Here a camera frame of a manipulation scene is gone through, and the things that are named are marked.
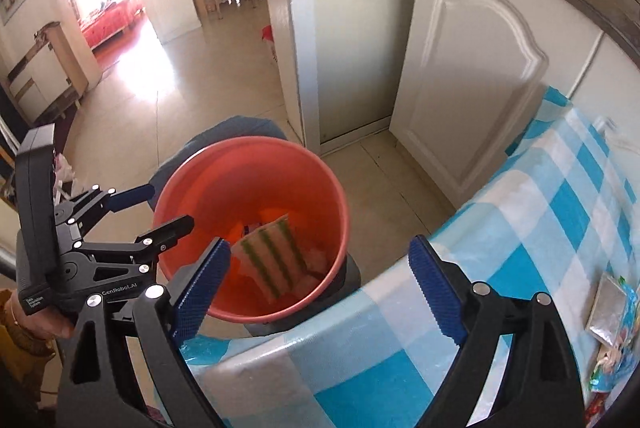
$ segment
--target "silver screw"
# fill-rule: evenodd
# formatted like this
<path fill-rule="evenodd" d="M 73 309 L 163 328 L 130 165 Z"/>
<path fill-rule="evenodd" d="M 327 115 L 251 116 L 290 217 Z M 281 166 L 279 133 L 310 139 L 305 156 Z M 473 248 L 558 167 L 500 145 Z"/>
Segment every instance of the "silver screw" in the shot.
<path fill-rule="evenodd" d="M 484 282 L 476 282 L 473 286 L 474 293 L 480 296 L 487 296 L 491 293 L 491 288 Z"/>
<path fill-rule="evenodd" d="M 100 305 L 101 301 L 102 296 L 100 296 L 99 294 L 92 294 L 89 298 L 86 299 L 86 304 L 89 307 L 95 307 L 97 305 Z"/>
<path fill-rule="evenodd" d="M 153 284 L 146 288 L 145 296 L 147 298 L 159 298 L 164 293 L 164 287 L 161 285 Z"/>
<path fill-rule="evenodd" d="M 540 305 L 549 305 L 551 303 L 551 297 L 547 293 L 536 294 L 536 302 Z"/>

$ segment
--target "hand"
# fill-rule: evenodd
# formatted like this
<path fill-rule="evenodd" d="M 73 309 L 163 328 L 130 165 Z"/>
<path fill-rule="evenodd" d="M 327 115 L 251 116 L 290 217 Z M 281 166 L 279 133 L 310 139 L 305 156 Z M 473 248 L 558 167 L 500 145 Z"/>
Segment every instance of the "hand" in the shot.
<path fill-rule="evenodd" d="M 55 307 L 50 306 L 27 316 L 18 301 L 17 291 L 11 293 L 11 298 L 7 300 L 4 308 L 7 312 L 11 311 L 10 317 L 13 316 L 21 328 L 41 340 L 70 338 L 74 332 L 73 324 Z"/>

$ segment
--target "tiled floor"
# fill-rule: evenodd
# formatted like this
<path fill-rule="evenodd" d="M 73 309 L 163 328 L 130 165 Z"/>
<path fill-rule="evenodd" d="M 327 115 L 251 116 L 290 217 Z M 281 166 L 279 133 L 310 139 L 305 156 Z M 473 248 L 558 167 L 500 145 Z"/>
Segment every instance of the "tiled floor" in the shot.
<path fill-rule="evenodd" d="M 225 10 L 223 20 L 212 17 L 164 48 L 147 24 L 136 47 L 84 97 L 65 148 L 82 182 L 117 188 L 144 183 L 195 134 L 234 115 L 267 116 L 300 142 L 287 123 L 278 71 L 260 38 L 269 21 L 266 3 Z M 349 251 L 363 283 L 400 259 L 412 236 L 433 233 L 449 216 L 395 147 L 385 131 L 324 157 L 348 197 Z M 151 210 L 139 205 L 105 217 L 90 239 L 132 241 L 151 222 Z M 201 332 L 248 336 L 241 325 L 209 317 Z M 152 404 L 136 340 L 130 348 Z"/>

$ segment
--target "checkered tablecloth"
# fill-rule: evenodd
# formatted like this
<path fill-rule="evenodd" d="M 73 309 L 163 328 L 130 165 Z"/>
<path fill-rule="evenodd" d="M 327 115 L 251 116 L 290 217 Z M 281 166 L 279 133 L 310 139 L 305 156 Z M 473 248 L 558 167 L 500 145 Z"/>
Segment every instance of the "checkered tablecloth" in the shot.
<path fill-rule="evenodd" d="M 637 283 L 636 198 L 594 127 L 549 89 L 494 178 L 431 243 L 503 296 L 555 300 L 586 389 L 596 342 L 584 331 L 607 267 Z M 472 420 L 488 414 L 508 355 L 498 344 Z M 268 338 L 196 338 L 183 355 L 234 428 L 413 427 L 457 347 L 441 334 L 407 258 L 348 299 Z"/>

